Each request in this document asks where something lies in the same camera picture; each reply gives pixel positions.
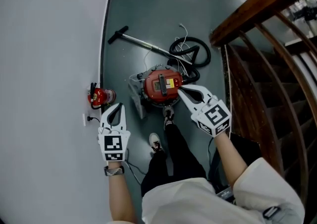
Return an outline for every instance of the fire extinguisher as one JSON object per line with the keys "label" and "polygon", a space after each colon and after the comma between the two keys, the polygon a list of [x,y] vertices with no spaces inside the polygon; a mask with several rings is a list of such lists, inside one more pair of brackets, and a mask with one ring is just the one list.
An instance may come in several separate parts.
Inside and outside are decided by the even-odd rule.
{"label": "fire extinguisher", "polygon": [[90,84],[90,91],[88,93],[88,101],[93,110],[98,110],[101,107],[113,103],[115,100],[115,92],[111,89],[96,88],[97,83]]}

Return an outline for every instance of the gray floor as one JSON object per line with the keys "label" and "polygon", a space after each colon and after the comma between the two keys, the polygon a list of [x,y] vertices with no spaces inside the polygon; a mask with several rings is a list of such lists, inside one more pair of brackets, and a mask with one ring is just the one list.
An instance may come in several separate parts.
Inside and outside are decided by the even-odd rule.
{"label": "gray floor", "polygon": [[[182,23],[186,26],[189,36],[200,38],[208,44],[211,30],[216,28],[244,1],[111,0],[106,23],[106,40],[114,34],[115,30],[128,25],[127,34],[168,50],[176,36],[185,36],[185,31],[178,26],[179,23]],[[260,46],[259,48],[268,48],[267,42],[258,33],[250,32],[250,35],[257,36],[255,42]],[[117,102],[122,102],[126,106],[127,128],[131,132],[128,144],[129,160],[143,171],[147,171],[151,159],[151,149],[148,144],[149,134],[156,132],[163,139],[163,146],[166,148],[161,110],[153,108],[149,117],[141,121],[128,96],[128,78],[131,74],[145,70],[143,59],[147,52],[144,48],[118,39],[111,45],[106,44],[104,54],[105,87],[114,89],[117,93]],[[200,52],[198,56],[204,57],[204,52]],[[148,68],[157,63],[166,62],[167,58],[152,52],[146,58]],[[222,61],[218,49],[211,49],[211,63],[200,69],[200,74],[201,78],[197,84],[206,86],[213,94],[224,99]],[[186,138],[193,154],[208,172],[207,147],[210,137],[191,123],[190,113],[183,103],[175,106],[175,123]],[[135,174],[141,180],[143,179],[143,176],[137,171]],[[129,170],[126,172],[126,177],[140,219],[142,200],[140,186]]]}

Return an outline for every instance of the sneaker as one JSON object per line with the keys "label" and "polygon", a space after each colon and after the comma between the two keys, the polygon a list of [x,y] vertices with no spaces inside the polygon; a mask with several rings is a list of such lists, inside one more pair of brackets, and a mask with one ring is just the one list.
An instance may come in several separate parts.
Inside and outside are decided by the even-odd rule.
{"label": "sneaker", "polygon": [[169,124],[174,124],[174,109],[171,106],[166,106],[163,109],[164,129]]}
{"label": "sneaker", "polygon": [[150,134],[149,141],[154,153],[157,153],[158,151],[164,151],[160,144],[159,136],[156,133]]}

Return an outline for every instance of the white wall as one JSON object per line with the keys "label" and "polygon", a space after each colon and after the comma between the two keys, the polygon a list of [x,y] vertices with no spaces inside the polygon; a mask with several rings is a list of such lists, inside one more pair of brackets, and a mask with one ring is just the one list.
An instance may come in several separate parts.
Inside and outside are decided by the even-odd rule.
{"label": "white wall", "polygon": [[110,220],[97,122],[107,0],[0,0],[0,218],[7,224]]}

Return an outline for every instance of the yellow label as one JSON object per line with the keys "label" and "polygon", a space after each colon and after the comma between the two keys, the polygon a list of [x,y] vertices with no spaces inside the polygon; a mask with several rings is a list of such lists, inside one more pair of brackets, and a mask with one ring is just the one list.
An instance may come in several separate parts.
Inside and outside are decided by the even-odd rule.
{"label": "yellow label", "polygon": [[174,79],[169,79],[170,87],[174,88]]}

